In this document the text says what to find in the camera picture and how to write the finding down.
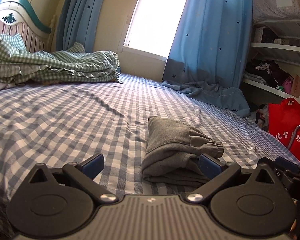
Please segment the brown bag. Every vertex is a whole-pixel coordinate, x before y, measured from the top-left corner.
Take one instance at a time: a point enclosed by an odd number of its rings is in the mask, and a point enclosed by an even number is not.
[[[300,76],[298,75],[293,79],[290,95],[296,98],[300,97]]]

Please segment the dotted fabric bag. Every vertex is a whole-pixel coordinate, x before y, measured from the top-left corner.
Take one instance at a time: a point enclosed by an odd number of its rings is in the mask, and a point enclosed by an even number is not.
[[[292,6],[278,7],[277,0],[253,0],[253,22],[300,19],[300,0],[291,1]]]

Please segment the shelf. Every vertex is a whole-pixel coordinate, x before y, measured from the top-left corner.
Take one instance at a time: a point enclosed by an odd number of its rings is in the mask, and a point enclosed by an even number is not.
[[[266,20],[257,22],[255,25],[268,27],[281,38],[297,38],[300,40],[300,19]]]
[[[261,88],[261,89],[263,89],[263,90],[266,90],[266,91],[268,91],[268,92],[270,92],[270,93],[272,93],[272,94],[275,94],[275,95],[277,95],[277,96],[279,96],[279,97],[282,97],[282,98],[294,98],[294,99],[297,100],[298,103],[300,104],[300,99],[299,99],[299,98],[295,98],[295,97],[293,97],[292,95],[287,94],[287,93],[285,93],[285,92],[282,92],[282,91],[280,91],[280,90],[277,90],[277,89],[275,89],[275,88],[272,88],[272,87],[263,85],[263,84],[261,84],[261,83],[258,83],[258,82],[255,82],[255,81],[252,81],[252,80],[249,80],[249,79],[246,79],[246,78],[244,78],[242,81],[243,81],[244,83],[249,84],[249,85],[252,85],[252,86]]]
[[[264,58],[300,66],[300,47],[273,43],[251,43],[251,47]]]

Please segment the crumpled comforter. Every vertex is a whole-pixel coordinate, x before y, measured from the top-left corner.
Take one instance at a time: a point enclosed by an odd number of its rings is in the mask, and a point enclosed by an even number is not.
[[[76,42],[67,51],[30,53],[19,33],[0,34],[0,82],[15,84],[33,80],[52,82],[118,81],[119,60],[112,51],[85,53]]]

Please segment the headboard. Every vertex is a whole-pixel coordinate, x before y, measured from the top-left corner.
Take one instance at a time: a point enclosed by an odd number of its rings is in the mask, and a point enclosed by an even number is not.
[[[38,19],[28,0],[0,0],[0,33],[19,33],[29,52],[50,52],[55,18],[48,27]]]

